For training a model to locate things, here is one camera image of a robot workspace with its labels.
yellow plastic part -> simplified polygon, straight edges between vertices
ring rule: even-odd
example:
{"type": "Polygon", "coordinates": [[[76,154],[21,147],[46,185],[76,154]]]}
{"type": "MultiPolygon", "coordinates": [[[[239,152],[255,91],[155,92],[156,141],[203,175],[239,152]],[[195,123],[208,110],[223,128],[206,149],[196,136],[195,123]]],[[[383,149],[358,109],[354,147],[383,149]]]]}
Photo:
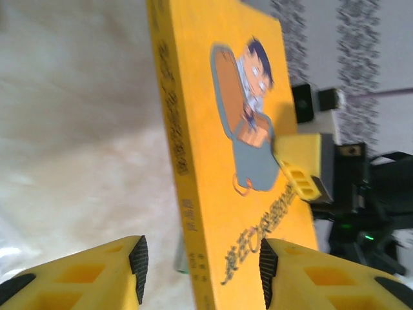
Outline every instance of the yellow plastic part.
{"type": "Polygon", "coordinates": [[[263,287],[268,287],[263,274],[271,269],[272,254],[277,256],[276,276],[270,283],[267,309],[409,310],[375,280],[379,276],[400,283],[396,277],[277,239],[263,240],[261,245],[263,287]]]}
{"type": "Polygon", "coordinates": [[[321,174],[320,134],[278,136],[274,156],[302,200],[312,201],[321,196],[311,178],[321,174]]]}
{"type": "Polygon", "coordinates": [[[145,237],[126,237],[23,271],[35,278],[0,310],[136,310],[147,266],[145,237]]]}

cartoon boy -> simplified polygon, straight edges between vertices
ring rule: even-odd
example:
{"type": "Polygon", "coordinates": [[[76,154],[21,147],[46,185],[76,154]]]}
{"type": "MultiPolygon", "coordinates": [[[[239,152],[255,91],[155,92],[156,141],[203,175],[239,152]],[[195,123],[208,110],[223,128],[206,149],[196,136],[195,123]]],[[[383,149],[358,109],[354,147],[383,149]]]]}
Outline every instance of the cartoon boy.
{"type": "Polygon", "coordinates": [[[249,123],[251,130],[257,131],[254,119],[255,112],[263,112],[263,98],[274,84],[270,61],[263,45],[252,38],[248,42],[243,55],[237,60],[237,66],[245,97],[243,118],[249,123]]]}

black rubber pad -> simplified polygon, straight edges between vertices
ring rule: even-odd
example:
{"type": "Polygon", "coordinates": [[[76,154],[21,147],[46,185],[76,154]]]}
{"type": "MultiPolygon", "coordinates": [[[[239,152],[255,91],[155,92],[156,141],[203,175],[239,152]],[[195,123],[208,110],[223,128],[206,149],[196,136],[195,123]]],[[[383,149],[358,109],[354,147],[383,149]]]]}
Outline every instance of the black rubber pad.
{"type": "Polygon", "coordinates": [[[394,297],[413,310],[413,290],[411,288],[403,283],[382,276],[375,277],[375,280],[394,297]]]}
{"type": "Polygon", "coordinates": [[[146,274],[148,273],[148,243],[142,236],[129,254],[130,268],[136,274],[136,296],[139,305],[142,304],[143,291],[145,290],[146,274]]]}
{"type": "Polygon", "coordinates": [[[22,274],[0,284],[0,307],[36,278],[33,273],[22,274]]]}
{"type": "Polygon", "coordinates": [[[277,274],[278,255],[265,239],[261,241],[259,252],[259,275],[263,283],[265,309],[270,308],[272,300],[272,279],[277,274]]]}

book spine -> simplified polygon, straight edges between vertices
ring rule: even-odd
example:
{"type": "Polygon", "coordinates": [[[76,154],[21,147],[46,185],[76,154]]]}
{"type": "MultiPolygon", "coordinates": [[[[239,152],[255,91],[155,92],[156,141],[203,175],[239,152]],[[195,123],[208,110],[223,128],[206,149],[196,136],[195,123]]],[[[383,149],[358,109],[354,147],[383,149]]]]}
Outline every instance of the book spine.
{"type": "Polygon", "coordinates": [[[216,309],[169,0],[147,0],[163,117],[198,310],[216,309]]]}

yellow book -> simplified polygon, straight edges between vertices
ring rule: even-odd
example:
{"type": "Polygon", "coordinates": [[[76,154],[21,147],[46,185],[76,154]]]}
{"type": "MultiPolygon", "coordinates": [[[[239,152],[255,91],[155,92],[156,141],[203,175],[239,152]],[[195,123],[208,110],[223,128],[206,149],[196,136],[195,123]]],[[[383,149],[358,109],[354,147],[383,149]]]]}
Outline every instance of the yellow book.
{"type": "Polygon", "coordinates": [[[197,308],[264,309],[262,238],[317,249],[272,154],[297,130],[281,27],[236,0],[148,0],[197,308]]]}

